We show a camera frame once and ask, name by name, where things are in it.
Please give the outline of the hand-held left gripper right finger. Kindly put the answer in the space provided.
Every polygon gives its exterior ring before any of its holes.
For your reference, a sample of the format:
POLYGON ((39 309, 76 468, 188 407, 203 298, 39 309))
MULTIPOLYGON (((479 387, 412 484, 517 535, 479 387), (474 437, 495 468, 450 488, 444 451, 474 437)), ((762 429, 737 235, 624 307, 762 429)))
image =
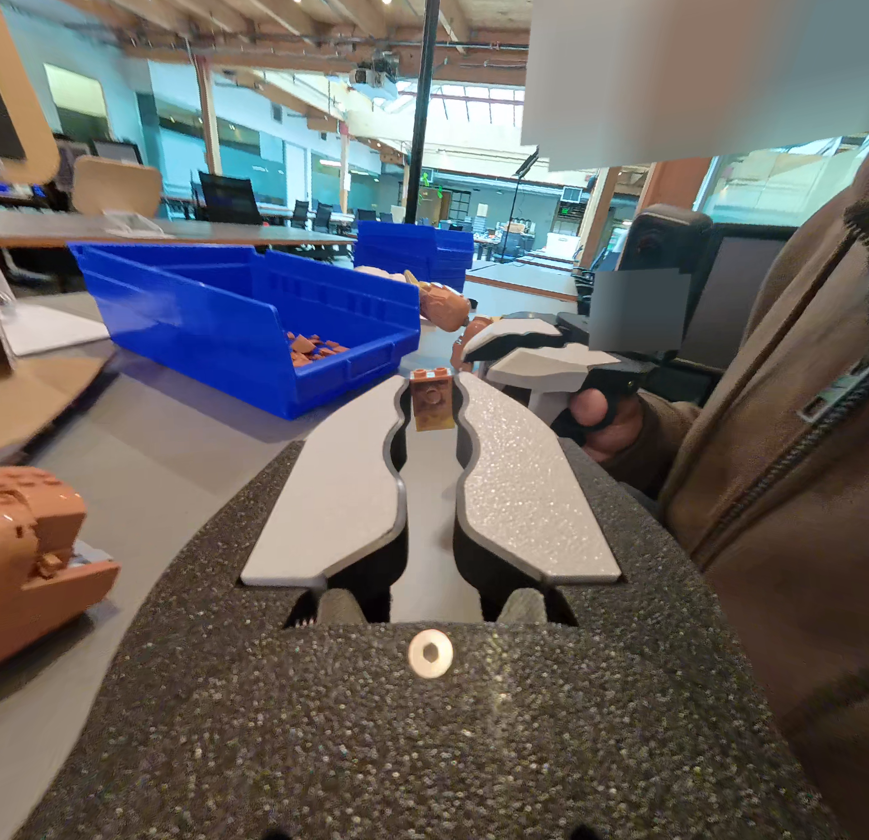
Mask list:
POLYGON ((455 378, 454 561, 494 621, 518 590, 566 618, 562 587, 609 586, 622 572, 560 438, 517 400, 468 372, 455 378))

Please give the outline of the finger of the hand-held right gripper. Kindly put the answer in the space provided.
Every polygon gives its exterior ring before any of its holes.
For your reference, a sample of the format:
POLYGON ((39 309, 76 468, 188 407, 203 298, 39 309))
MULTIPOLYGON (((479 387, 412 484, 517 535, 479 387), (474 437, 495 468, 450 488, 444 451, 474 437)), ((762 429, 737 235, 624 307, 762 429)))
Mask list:
POLYGON ((521 346, 491 362, 485 379, 533 393, 576 393, 584 389, 629 393, 642 379, 642 365, 581 344, 521 346))
POLYGON ((476 363, 493 363, 519 348, 537 349, 564 346, 564 332, 555 316, 501 316, 475 335, 465 346, 462 358, 476 363))

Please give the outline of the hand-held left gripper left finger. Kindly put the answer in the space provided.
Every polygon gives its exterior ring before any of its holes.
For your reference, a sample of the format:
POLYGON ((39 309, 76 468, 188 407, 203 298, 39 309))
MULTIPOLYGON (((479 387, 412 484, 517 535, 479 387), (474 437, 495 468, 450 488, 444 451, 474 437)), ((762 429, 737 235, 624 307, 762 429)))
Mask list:
POLYGON ((241 572, 248 587, 347 591, 388 621, 408 557, 409 381, 393 375, 342 406, 302 445, 241 572))

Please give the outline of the small brown brick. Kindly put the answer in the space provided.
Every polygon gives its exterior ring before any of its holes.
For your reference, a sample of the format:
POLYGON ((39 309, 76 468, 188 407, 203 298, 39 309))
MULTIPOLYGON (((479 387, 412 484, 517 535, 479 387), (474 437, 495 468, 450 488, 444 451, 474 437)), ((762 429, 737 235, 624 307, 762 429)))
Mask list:
POLYGON ((409 387, 418 433, 454 429, 453 378, 452 369, 446 367, 411 372, 409 387))

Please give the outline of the blue plastic bin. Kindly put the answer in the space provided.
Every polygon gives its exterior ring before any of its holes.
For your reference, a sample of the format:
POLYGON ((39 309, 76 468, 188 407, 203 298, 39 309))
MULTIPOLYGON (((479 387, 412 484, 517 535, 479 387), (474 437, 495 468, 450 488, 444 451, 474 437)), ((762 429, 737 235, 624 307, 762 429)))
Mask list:
POLYGON ((403 282, 244 246, 70 250, 117 346, 288 421, 392 375, 420 343, 403 282), (295 370, 288 331, 349 351, 295 370))

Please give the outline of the person's right forearm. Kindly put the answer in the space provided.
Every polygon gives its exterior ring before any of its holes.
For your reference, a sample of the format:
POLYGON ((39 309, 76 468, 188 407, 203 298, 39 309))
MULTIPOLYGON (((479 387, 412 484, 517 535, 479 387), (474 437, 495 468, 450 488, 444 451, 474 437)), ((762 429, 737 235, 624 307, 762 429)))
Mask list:
POLYGON ((726 376, 703 408, 639 392, 639 436, 609 466, 613 476, 657 500, 663 524, 692 555, 702 552, 745 489, 751 441, 740 390, 726 376))

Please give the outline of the tan brick animal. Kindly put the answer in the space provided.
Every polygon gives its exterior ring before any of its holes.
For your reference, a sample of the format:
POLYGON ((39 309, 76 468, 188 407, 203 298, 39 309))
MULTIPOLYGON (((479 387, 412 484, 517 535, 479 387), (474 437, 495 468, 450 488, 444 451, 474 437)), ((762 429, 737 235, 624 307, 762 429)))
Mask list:
POLYGON ((492 317, 477 314, 472 319, 469 320, 468 324, 465 326, 462 334, 455 340, 452 348, 452 356, 450 359, 450 365, 453 370, 458 374, 462 371, 473 372, 476 366, 475 361, 467 361, 462 358, 463 351, 465 346, 472 340, 472 338, 479 334, 486 327, 490 326, 497 321, 497 319, 493 319, 492 317))

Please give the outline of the brown toy figure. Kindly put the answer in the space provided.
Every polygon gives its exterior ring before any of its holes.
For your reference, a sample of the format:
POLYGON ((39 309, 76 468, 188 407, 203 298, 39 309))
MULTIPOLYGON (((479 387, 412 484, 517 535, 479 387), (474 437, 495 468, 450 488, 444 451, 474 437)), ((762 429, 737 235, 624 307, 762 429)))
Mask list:
POLYGON ((410 270, 390 273, 386 270, 357 266, 356 272, 378 276, 392 281, 407 282, 419 292, 420 316, 447 332, 455 332, 470 322, 472 305, 461 292, 448 285, 433 281, 420 281, 410 270))

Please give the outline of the black monitor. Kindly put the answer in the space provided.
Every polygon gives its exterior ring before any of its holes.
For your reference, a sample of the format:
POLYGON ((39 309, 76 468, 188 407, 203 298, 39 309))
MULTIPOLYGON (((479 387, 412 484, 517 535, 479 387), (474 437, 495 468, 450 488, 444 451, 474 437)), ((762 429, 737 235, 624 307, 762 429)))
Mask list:
POLYGON ((796 227, 715 223, 694 270, 679 358, 724 371, 740 349, 762 284, 796 227))

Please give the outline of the stack of blue bins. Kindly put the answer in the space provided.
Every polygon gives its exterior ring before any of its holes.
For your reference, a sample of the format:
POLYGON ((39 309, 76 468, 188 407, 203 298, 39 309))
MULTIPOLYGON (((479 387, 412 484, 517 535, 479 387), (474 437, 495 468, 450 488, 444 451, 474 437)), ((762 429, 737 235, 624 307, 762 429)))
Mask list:
POLYGON ((409 270, 419 281, 434 281, 463 292, 473 266, 473 236, 432 226, 362 221, 353 251, 355 267, 390 274, 409 270))

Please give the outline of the pile of brown bricks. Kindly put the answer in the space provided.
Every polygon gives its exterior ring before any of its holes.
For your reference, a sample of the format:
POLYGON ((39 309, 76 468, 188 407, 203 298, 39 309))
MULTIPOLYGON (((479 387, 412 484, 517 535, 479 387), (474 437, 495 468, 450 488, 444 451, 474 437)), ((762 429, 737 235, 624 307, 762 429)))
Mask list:
POLYGON ((331 340, 323 341, 319 335, 284 334, 288 343, 291 365, 295 370, 307 368, 319 361, 343 355, 349 348, 331 340))

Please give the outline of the black pole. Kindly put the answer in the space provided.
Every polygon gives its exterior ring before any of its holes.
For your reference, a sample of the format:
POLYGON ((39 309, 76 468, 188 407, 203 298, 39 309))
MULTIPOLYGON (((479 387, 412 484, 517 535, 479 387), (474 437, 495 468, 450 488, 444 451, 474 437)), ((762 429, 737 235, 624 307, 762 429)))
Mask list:
POLYGON ((440 0, 425 0, 423 22, 415 117, 407 163, 407 175, 405 176, 404 184, 404 188, 406 189, 405 223, 410 225, 417 224, 422 159, 427 131, 437 33, 440 24, 440 0))

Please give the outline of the ceiling projector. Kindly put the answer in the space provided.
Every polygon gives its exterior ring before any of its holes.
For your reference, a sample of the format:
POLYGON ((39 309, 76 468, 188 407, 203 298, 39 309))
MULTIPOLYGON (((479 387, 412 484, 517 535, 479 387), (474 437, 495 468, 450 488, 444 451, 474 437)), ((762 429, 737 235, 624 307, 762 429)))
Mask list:
POLYGON ((375 50, 371 59, 352 68, 349 72, 348 86, 374 103, 394 101, 399 96, 397 88, 399 62, 397 53, 375 50))

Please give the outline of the black office chair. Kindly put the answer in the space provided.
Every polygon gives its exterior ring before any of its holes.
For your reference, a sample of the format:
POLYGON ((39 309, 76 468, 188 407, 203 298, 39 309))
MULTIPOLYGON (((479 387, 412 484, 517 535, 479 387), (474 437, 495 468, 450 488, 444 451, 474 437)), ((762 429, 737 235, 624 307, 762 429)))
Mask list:
POLYGON ((211 223, 260 227, 263 215, 250 179, 199 172, 204 216, 211 223))

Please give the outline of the wooden background table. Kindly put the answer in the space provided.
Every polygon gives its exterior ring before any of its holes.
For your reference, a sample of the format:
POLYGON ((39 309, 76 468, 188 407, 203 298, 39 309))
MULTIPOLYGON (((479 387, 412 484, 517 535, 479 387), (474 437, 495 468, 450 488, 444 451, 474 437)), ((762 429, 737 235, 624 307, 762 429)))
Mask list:
POLYGON ((189 220, 154 220, 149 226, 127 231, 105 216, 62 213, 1 212, 4 248, 63 248, 79 243, 174 243, 232 246, 346 246, 353 237, 312 232, 301 228, 205 223, 189 220))

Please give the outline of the white screen stand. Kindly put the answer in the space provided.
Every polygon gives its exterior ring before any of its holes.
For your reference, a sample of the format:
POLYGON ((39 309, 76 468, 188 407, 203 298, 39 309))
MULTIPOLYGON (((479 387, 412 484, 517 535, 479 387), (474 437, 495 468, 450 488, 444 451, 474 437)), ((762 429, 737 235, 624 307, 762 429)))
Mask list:
POLYGON ((2 340, 16 358, 38 356, 59 349, 108 340, 105 325, 59 309, 24 303, 1 277, 2 340))

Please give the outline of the tan chair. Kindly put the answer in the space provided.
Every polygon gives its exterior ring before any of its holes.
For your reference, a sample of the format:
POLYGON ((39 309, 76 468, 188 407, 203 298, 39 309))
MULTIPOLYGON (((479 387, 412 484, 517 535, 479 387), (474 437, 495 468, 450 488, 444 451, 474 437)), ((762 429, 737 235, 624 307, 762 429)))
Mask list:
POLYGON ((153 218, 161 196, 162 174, 156 168, 94 156, 75 161, 71 204, 84 216, 124 213, 153 218))

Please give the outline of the wood-framed black screen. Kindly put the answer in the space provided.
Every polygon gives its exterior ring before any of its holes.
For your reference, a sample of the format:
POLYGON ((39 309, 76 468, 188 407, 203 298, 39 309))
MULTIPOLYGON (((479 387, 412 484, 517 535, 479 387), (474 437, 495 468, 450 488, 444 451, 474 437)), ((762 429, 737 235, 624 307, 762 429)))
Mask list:
POLYGON ((1 17, 1 183, 42 185, 59 168, 57 143, 1 17))

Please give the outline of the wooden post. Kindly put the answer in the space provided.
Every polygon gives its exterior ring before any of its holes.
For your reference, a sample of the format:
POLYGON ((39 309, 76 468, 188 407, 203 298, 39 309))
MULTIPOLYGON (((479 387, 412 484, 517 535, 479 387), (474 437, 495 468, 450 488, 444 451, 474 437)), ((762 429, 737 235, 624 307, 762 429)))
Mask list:
POLYGON ((205 161, 208 173, 221 176, 223 163, 220 150, 218 123, 215 114, 214 84, 210 61, 203 55, 195 55, 193 64, 199 92, 202 135, 205 146, 205 161))

